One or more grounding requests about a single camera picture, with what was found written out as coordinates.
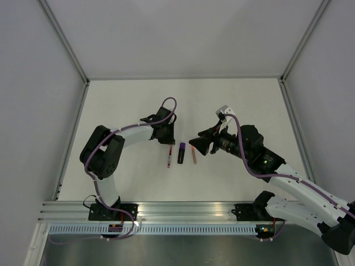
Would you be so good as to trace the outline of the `red pen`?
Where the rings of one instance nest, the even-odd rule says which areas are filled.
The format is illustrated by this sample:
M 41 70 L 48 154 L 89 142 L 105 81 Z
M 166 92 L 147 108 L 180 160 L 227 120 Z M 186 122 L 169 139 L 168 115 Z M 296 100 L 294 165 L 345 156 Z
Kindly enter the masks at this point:
M 172 155 L 171 155 L 171 156 L 168 155 L 167 168 L 170 168 L 170 167 L 171 167 Z

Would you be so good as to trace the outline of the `orange highlighter pen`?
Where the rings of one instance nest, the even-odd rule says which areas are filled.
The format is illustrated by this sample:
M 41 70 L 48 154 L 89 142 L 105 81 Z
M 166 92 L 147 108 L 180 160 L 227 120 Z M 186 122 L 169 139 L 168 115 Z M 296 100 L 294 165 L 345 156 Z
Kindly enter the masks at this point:
M 193 163 L 194 163 L 194 165 L 197 165 L 196 151 L 195 151 L 195 148 L 193 146 L 191 146 L 191 153 L 192 153 Z

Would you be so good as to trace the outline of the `black purple-tipped marker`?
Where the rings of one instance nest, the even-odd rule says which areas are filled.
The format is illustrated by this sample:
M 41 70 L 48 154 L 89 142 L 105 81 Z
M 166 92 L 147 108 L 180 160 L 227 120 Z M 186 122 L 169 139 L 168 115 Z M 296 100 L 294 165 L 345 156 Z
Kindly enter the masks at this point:
M 177 156 L 177 163 L 178 164 L 183 164 L 184 162 L 184 156 L 185 156 L 185 150 L 186 150 L 186 147 L 185 149 L 179 149 L 178 150 L 178 156 Z

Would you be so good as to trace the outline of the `dark purple pen cap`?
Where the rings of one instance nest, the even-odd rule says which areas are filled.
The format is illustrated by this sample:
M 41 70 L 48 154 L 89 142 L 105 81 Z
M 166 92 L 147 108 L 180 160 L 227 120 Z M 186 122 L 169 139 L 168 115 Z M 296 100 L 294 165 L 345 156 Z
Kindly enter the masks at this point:
M 184 142 L 181 142 L 180 143 L 180 146 L 179 146 L 179 149 L 185 149 L 185 147 L 186 147 L 186 143 L 184 143 Z

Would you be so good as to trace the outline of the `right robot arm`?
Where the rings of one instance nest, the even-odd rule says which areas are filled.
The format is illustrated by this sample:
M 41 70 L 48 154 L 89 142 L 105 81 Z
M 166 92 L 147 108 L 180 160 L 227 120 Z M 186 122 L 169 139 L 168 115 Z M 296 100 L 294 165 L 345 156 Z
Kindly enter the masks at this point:
M 295 223 L 321 237 L 334 251 L 348 255 L 354 247 L 354 203 L 318 187 L 297 173 L 286 161 L 263 145 L 263 136 L 253 125 L 243 125 L 237 134 L 217 124 L 189 141 L 202 155 L 223 150 L 244 161 L 250 175 L 272 184 L 299 203 L 291 203 L 272 192 L 262 192 L 253 203 L 253 215 Z

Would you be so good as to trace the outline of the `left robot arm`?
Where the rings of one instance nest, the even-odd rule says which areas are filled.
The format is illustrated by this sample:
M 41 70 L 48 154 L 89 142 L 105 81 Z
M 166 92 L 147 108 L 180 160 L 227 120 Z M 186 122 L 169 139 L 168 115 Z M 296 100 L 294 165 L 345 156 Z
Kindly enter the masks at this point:
M 138 124 L 120 130 L 103 125 L 95 128 L 80 153 L 79 160 L 93 182 L 97 198 L 89 209 L 90 221 L 128 221 L 127 213 L 136 216 L 136 204 L 121 204 L 115 186 L 116 171 L 122 151 L 133 144 L 157 139 L 163 145 L 175 144 L 174 123 L 176 115 L 165 107 L 156 114 L 142 118 Z

